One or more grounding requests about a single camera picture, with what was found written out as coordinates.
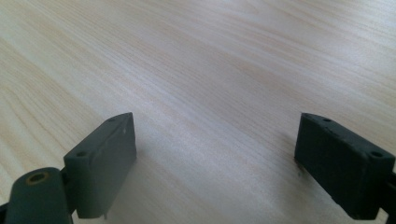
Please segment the table surface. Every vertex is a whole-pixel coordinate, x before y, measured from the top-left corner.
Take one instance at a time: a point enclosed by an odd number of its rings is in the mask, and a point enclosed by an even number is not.
[[[2,1],[0,203],[134,113],[107,222],[355,223],[293,160],[302,112],[396,154],[396,2]],[[375,221],[384,223],[380,211]]]

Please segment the wooden table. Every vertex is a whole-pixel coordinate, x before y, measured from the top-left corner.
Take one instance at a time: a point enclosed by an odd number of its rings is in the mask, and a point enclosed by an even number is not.
[[[329,117],[396,154],[395,11],[391,0],[1,1],[0,203],[18,177],[62,168],[100,123],[132,111],[138,160],[106,223],[355,223],[294,162],[299,119]]]

